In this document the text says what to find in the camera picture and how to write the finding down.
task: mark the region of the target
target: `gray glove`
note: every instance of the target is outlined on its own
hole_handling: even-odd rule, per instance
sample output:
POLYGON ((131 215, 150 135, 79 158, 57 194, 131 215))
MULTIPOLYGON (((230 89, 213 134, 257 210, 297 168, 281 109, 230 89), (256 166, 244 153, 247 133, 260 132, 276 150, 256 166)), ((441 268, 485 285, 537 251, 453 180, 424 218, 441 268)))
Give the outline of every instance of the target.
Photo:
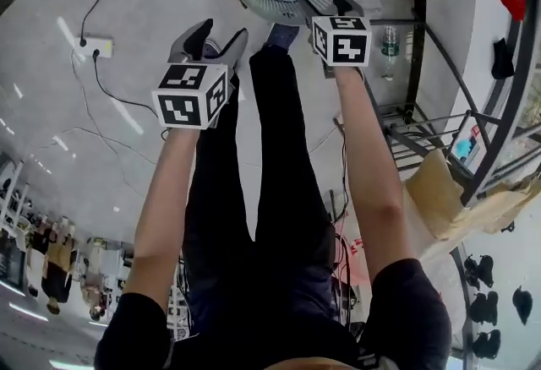
MULTIPOLYGON (((241 29, 233 36, 222 51, 218 51, 218 54, 215 56, 206 57, 203 50, 213 24, 212 19, 207 19, 188 28, 172 43, 167 61, 169 63, 214 63, 227 65, 227 75, 229 80, 231 80, 235 74, 237 62, 248 45, 248 31, 245 28, 241 29)), ((229 95, 231 95, 234 89, 234 86, 229 82, 229 95)), ((220 113, 216 115, 209 128, 216 127, 219 117, 220 113)))

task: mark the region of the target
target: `water bottle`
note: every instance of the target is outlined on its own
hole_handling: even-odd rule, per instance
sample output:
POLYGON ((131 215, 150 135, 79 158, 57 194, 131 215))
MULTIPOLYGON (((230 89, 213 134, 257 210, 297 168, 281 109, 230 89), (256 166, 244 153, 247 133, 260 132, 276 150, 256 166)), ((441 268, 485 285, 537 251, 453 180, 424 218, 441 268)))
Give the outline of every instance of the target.
POLYGON ((385 72, 383 77, 391 81, 394 77, 394 67, 400 52, 400 39, 398 31, 393 26, 385 26, 381 38, 381 53, 385 57, 385 72))

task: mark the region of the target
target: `white floor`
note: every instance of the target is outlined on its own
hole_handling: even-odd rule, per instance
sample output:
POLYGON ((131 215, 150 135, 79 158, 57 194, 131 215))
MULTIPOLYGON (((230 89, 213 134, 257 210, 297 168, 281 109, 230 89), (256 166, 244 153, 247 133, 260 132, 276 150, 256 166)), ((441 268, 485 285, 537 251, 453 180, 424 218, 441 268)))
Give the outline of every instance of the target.
MULTIPOLYGON (((0 118, 14 131, 12 135, 0 127, 0 148, 15 162, 25 161, 23 180, 29 182, 30 197, 36 203, 54 215, 68 216, 80 231, 132 241, 160 153, 161 128, 143 108, 115 106, 99 90, 92 61, 76 60, 75 69, 85 85, 90 112, 103 135, 117 141, 110 142, 117 154, 96 135, 70 62, 72 35, 77 35, 94 1, 19 0, 0 17, 0 118), (68 150, 55 142, 54 136, 68 150)), ((413 6, 413 0, 359 2, 373 18, 408 17, 413 6)), ((215 20, 212 36, 221 44, 242 27, 250 34, 239 69, 246 101, 239 112, 238 152, 253 233, 261 159, 248 59, 263 43, 270 25, 235 0, 102 0, 88 18, 85 31, 114 39, 113 59, 98 61, 99 75, 107 89, 150 105, 150 91, 167 70, 172 42, 205 18, 215 20)), ((323 78, 307 37, 303 29, 292 57, 298 71, 308 147, 320 190, 326 193, 330 188, 341 188, 342 136, 333 132, 332 123, 339 104, 334 82, 323 78)), ((380 104, 403 100, 407 72, 392 83, 376 77, 381 74, 377 41, 375 31, 369 76, 377 100, 380 104)))

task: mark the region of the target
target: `wall outlet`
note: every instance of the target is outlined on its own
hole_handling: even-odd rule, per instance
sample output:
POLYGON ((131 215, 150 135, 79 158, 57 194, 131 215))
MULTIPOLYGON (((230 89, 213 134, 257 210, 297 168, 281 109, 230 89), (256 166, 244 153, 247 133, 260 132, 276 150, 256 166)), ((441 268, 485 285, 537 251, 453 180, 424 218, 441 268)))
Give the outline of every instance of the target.
POLYGON ((94 50, 98 50, 99 57, 112 57, 112 38, 98 38, 85 36, 86 44, 80 45, 80 37, 75 38, 75 51, 79 55, 92 57, 94 50))

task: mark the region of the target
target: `metal rack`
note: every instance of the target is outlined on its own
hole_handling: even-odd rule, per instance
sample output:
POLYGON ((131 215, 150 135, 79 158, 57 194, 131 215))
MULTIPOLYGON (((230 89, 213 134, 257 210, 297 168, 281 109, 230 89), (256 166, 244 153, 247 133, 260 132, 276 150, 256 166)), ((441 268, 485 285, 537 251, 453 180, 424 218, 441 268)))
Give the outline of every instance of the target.
POLYGON ((410 25, 424 29, 425 33, 434 42, 445 59, 468 104, 468 110, 462 114, 428 119, 415 101, 389 106, 377 106, 373 100, 374 109, 378 113, 382 131, 393 152, 395 161, 416 156, 421 157, 417 163, 398 166, 399 171, 417 168, 420 166, 422 159, 432 149, 443 149, 451 175, 464 188, 461 197, 462 204, 469 206, 475 204, 478 198, 483 197, 486 191, 509 177, 514 176, 520 170, 523 170, 525 166, 539 158, 541 155, 541 144, 515 160, 503 166, 500 165, 502 153, 511 143, 526 138, 539 141, 537 132, 541 131, 541 123, 532 125, 529 128, 521 128, 518 125, 527 99, 527 93, 532 83, 533 70, 537 62, 537 58, 534 59, 534 54, 538 53, 539 50, 539 15, 539 0, 527 0, 527 10, 522 22, 522 34, 518 48, 516 72, 500 118, 479 112, 455 63, 427 23, 417 19, 370 20, 372 25, 410 25), (388 111, 390 109, 390 113, 383 113, 384 110, 388 111), (405 124, 396 124, 397 118, 403 119, 405 124), (474 173, 469 171, 452 152, 458 135, 464 129, 469 118, 475 119, 479 128, 480 138, 486 149, 486 153, 474 173), (445 132, 437 132, 434 129, 433 124, 435 122, 449 122, 451 119, 462 119, 456 129, 445 132), (497 127, 492 139, 489 138, 487 133, 487 124, 493 124, 497 127), (413 132, 413 135, 411 131, 403 131, 411 128, 417 130, 413 132), (443 142, 442 138, 445 136, 452 137, 450 144, 443 142), (396 151, 395 149, 400 146, 403 146, 405 149, 396 151))

